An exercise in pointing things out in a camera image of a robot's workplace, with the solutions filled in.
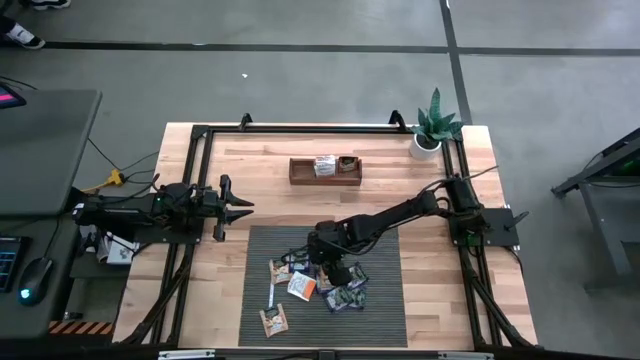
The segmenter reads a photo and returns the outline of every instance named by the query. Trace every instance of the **small package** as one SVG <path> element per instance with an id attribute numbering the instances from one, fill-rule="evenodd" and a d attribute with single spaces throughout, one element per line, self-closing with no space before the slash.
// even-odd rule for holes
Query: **small package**
<path id="1" fill-rule="evenodd" d="M 355 171 L 358 166 L 358 158 L 355 156 L 340 156 L 338 158 L 338 172 L 346 173 Z"/>
<path id="2" fill-rule="evenodd" d="M 351 299 L 353 301 L 351 302 L 351 304 L 349 304 L 349 309 L 364 310 L 364 307 L 367 303 L 367 287 L 360 286 L 359 288 L 350 291 Z"/>
<path id="3" fill-rule="evenodd" d="M 313 162 L 316 177 L 334 176 L 336 174 L 336 157 L 333 155 L 318 156 Z"/>
<path id="4" fill-rule="evenodd" d="M 292 274 L 296 271 L 303 274 L 309 274 L 311 270 L 309 254 L 306 251 L 290 254 L 287 257 L 287 261 L 289 262 L 289 272 Z"/>
<path id="5" fill-rule="evenodd" d="M 271 283 L 280 284 L 291 280 L 289 265 L 280 260 L 269 260 L 269 271 L 271 271 Z"/>
<path id="6" fill-rule="evenodd" d="M 289 281 L 287 292 L 299 297 L 304 301 L 309 301 L 315 287 L 315 280 L 296 271 Z"/>
<path id="7" fill-rule="evenodd" d="M 326 294 L 323 294 L 324 302 L 332 313 L 348 309 L 353 302 L 351 290 L 345 286 L 339 286 Z"/>
<path id="8" fill-rule="evenodd" d="M 358 262 L 349 268 L 349 273 L 351 273 L 351 281 L 347 284 L 349 289 L 359 288 L 369 280 L 369 277 L 364 273 Z"/>
<path id="9" fill-rule="evenodd" d="M 329 281 L 329 276 L 324 273 L 322 266 L 316 268 L 316 291 L 318 294 L 324 294 L 333 290 L 335 286 Z"/>
<path id="10" fill-rule="evenodd" d="M 287 324 L 287 317 L 284 315 L 282 304 L 260 310 L 260 317 L 262 318 L 264 332 L 268 338 L 277 333 L 289 330 L 289 324 Z"/>

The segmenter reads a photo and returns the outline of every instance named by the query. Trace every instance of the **gray mat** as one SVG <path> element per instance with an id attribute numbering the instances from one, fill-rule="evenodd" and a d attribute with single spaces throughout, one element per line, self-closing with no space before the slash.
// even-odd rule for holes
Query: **gray mat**
<path id="1" fill-rule="evenodd" d="M 406 347 L 407 331 L 402 294 L 398 231 L 385 233 L 364 256 L 347 257 L 345 265 L 359 261 L 370 280 L 363 311 L 332 314 L 314 293 L 307 303 L 275 288 L 274 305 L 281 303 L 289 330 L 267 338 L 259 311 L 269 305 L 269 259 L 306 243 L 311 227 L 252 226 L 242 299 L 240 346 L 285 347 Z"/>

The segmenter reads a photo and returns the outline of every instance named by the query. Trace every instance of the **person's foot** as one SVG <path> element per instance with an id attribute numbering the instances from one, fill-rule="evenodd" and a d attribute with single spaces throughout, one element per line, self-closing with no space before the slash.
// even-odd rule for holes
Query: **person's foot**
<path id="1" fill-rule="evenodd" d="M 64 9 L 71 6 L 71 0 L 31 0 L 35 10 Z"/>
<path id="2" fill-rule="evenodd" d="M 25 49 L 38 50 L 46 44 L 44 40 L 33 35 L 20 24 L 16 24 L 6 35 Z"/>

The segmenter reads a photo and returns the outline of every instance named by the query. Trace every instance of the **concrete floor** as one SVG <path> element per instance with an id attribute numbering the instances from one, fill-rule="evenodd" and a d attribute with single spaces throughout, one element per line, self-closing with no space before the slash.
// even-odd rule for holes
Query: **concrete floor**
<path id="1" fill-rule="evenodd" d="M 459 46 L 640 48 L 640 3 L 633 0 L 449 5 Z M 18 17 L 53 41 L 447 44 L 437 0 L 83 0 L 66 11 Z M 584 292 L 584 282 L 610 271 L 607 255 L 579 194 L 561 201 L 549 192 L 638 126 L 637 60 L 460 59 L 472 120 L 490 127 L 507 201 L 531 211 L 519 225 L 521 256 L 538 338 L 549 349 L 640 354 L 639 296 Z M 0 50 L 0 75 L 43 89 L 103 91 L 91 136 L 122 165 L 157 150 L 169 121 L 238 122 L 250 112 L 258 122 L 384 123 L 399 109 L 415 122 L 436 86 L 446 110 L 457 112 L 451 69 L 446 54 Z M 109 169 L 87 148 L 76 185 L 102 182 Z M 108 320 L 116 304 L 99 294 L 120 290 L 89 289 L 87 315 Z"/>

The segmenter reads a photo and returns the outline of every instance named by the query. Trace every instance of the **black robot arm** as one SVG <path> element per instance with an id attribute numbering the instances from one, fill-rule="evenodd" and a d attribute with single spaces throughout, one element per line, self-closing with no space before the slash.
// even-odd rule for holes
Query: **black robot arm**
<path id="1" fill-rule="evenodd" d="M 224 241 L 224 225 L 253 213 L 231 210 L 232 206 L 253 206 L 231 192 L 231 179 L 220 177 L 220 192 L 210 186 L 173 183 L 142 197 L 90 195 L 78 203 L 72 217 L 78 225 L 95 225 L 129 241 L 194 244 L 202 236 L 205 218 L 217 218 L 213 237 Z"/>
<path id="2" fill-rule="evenodd" d="M 448 198 L 436 198 L 440 187 L 447 190 Z M 438 206 L 446 201 L 447 209 Z M 364 255 L 376 245 L 382 234 L 394 227 L 423 216 L 455 216 L 470 231 L 482 231 L 487 226 L 471 182 L 467 178 L 454 177 L 432 183 L 416 197 L 375 215 L 355 215 L 347 219 L 323 221 L 307 237 L 306 250 L 309 260 L 323 267 L 329 281 L 345 285 L 351 281 L 348 269 L 342 265 L 344 255 Z"/>

